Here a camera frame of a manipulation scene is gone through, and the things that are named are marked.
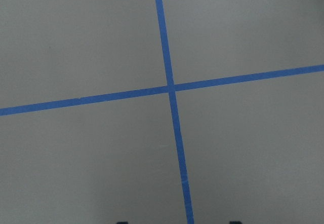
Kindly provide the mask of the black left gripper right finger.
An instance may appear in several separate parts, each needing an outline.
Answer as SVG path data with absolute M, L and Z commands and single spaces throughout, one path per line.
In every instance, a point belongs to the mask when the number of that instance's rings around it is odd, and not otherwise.
M 242 224 L 242 222 L 236 220 L 236 221 L 230 221 L 229 224 Z

